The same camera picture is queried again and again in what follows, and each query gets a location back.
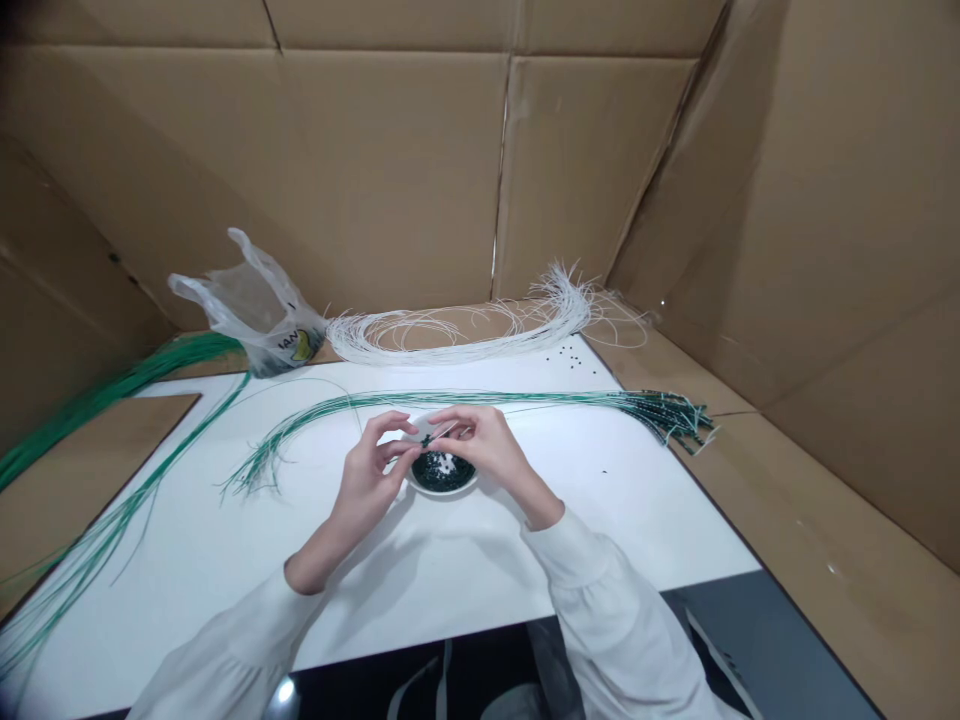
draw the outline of green wire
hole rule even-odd
[[[56,565],[67,553],[64,560],[66,576],[58,579],[48,589],[43,590],[37,598],[32,599],[24,609],[0,630],[0,636],[8,641],[13,650],[0,657],[0,680],[6,678],[10,672],[39,649],[50,633],[60,623],[64,615],[80,599],[90,584],[96,580],[100,572],[113,557],[120,541],[126,534],[131,521],[147,501],[156,496],[160,481],[166,476],[174,463],[203,435],[210,425],[216,421],[237,396],[250,382],[250,373],[243,376],[243,380],[216,408],[214,408],[197,427],[164,459],[162,463],[150,473],[144,483],[131,493],[116,508],[101,517],[71,548],[62,548],[55,553],[53,559],[45,558],[41,565],[28,568],[30,572],[40,572]],[[22,577],[27,571],[22,571],[15,577]]]
[[[704,414],[706,409],[704,406],[693,405],[682,395],[654,390],[583,393],[414,390],[399,393],[347,394],[324,400],[291,415],[277,425],[243,465],[223,483],[221,492],[246,495],[262,487],[277,488],[277,470],[286,444],[311,423],[343,410],[355,411],[377,405],[417,407],[419,405],[504,405],[509,403],[593,405],[620,410],[642,423],[664,445],[673,437],[690,454],[696,451],[687,441],[703,447],[705,443],[700,438],[701,429],[707,431],[713,429],[713,421]]]
[[[114,403],[136,395],[147,385],[199,362],[242,350],[240,343],[219,333],[172,340],[120,377],[68,402],[53,418],[0,459],[0,492],[50,448],[90,422]]]
[[[233,404],[250,380],[249,373],[240,385],[214,409],[183,442],[167,457],[150,477],[130,497],[98,520],[94,526],[69,550],[64,560],[66,576],[54,586],[34,598],[23,611],[0,631],[0,636],[12,634],[7,642],[13,650],[0,655],[0,680],[7,677],[21,662],[35,653],[63,619],[73,604],[83,595],[113,556],[134,516],[144,504],[155,498],[160,481],[170,467],[206,431],[217,418]],[[360,408],[382,405],[403,407],[445,406],[457,404],[502,405],[508,403],[537,403],[543,405],[587,405],[607,407],[633,417],[650,430],[660,442],[667,444],[671,437],[693,453],[689,443],[704,446],[701,430],[712,430],[713,422],[702,405],[693,405],[681,395],[658,391],[637,392],[583,392],[583,393],[503,393],[492,391],[409,391],[398,393],[359,393],[325,400],[295,413],[277,425],[257,446],[243,465],[223,484],[221,492],[250,493],[264,487],[277,487],[277,470],[283,448],[311,423],[344,410],[356,412]],[[67,549],[45,558],[26,572],[42,572],[60,562]]]

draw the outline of bundle of white wires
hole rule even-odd
[[[619,345],[617,322],[639,325],[643,329],[643,342],[646,341],[645,315],[638,315],[623,307],[597,290],[590,281],[574,282],[573,272],[565,271],[558,264],[551,265],[541,281],[530,287],[532,299],[522,304],[501,300],[482,307],[341,315],[330,322],[327,340],[342,359],[360,365],[377,366],[453,365],[519,355],[552,347],[567,336],[598,322],[609,323],[614,329],[614,341],[603,342],[605,345],[627,347]],[[489,319],[492,315],[502,315],[507,318],[509,327],[501,337],[457,345],[458,340],[467,338],[455,323],[436,317],[438,313],[450,317],[451,309],[470,313],[474,324],[476,316]],[[617,311],[616,318],[609,314],[613,309]],[[408,350],[406,341],[414,328],[440,332],[450,344]],[[639,347],[643,342],[629,347]]]

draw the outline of plastic bag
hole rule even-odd
[[[246,262],[208,272],[209,280],[173,274],[167,284],[203,307],[211,330],[240,341],[254,377],[273,377],[300,367],[323,345],[327,321],[245,232],[230,228],[227,235],[240,246]]]

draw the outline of wire bundle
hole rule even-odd
[[[239,342],[219,333],[177,338],[120,377],[78,395],[0,459],[0,492],[50,448],[119,400],[136,395],[176,370],[242,349]]]
[[[341,315],[330,321],[327,339],[336,353],[348,362],[376,366],[422,366],[454,365],[545,350],[598,322],[609,323],[615,337],[615,322],[638,325],[646,336],[647,319],[643,315],[628,311],[596,290],[590,282],[574,283],[572,275],[575,269],[576,266],[567,272],[557,264],[551,265],[541,282],[531,285],[531,295],[537,297],[522,306],[523,309],[514,303],[496,301],[479,308],[455,307],[416,312],[394,310],[372,315]],[[613,309],[617,313],[616,317],[612,318],[608,311]],[[451,310],[470,313],[471,321],[475,321],[477,317],[502,316],[509,325],[501,337],[457,345],[457,342],[465,341],[467,337],[460,332],[456,323],[437,317],[438,313],[449,316]],[[438,332],[450,344],[408,350],[406,341],[414,328]],[[643,343],[621,346],[615,339],[613,343],[602,344],[640,347]]]
[[[36,651],[49,637],[63,616],[80,599],[90,584],[113,557],[133,518],[144,505],[156,497],[160,481],[180,457],[203,435],[210,425],[227,411],[237,396],[250,382],[246,373],[240,384],[150,473],[150,476],[116,508],[96,523],[72,547],[64,547],[40,563],[26,568],[2,583],[9,583],[25,575],[41,575],[63,561],[61,577],[52,587],[44,589],[0,630],[0,680]],[[146,533],[146,523],[141,533]]]
[[[283,449],[304,428],[321,418],[343,410],[358,410],[377,405],[417,407],[421,405],[505,405],[542,403],[546,405],[593,405],[626,413],[642,423],[660,442],[670,438],[690,454],[696,454],[712,439],[713,421],[706,407],[694,405],[682,395],[640,390],[636,392],[584,393],[505,393],[493,391],[410,391],[399,393],[358,393],[340,395],[291,415],[277,425],[257,446],[243,465],[224,483],[222,492],[249,494],[262,487],[277,487],[277,470]],[[700,437],[701,430],[710,433]]]

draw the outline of white sleeve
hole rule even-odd
[[[164,658],[128,720],[259,720],[321,597],[297,594],[274,572]]]
[[[610,538],[569,508],[523,537],[547,573],[587,717],[731,717],[670,608]]]

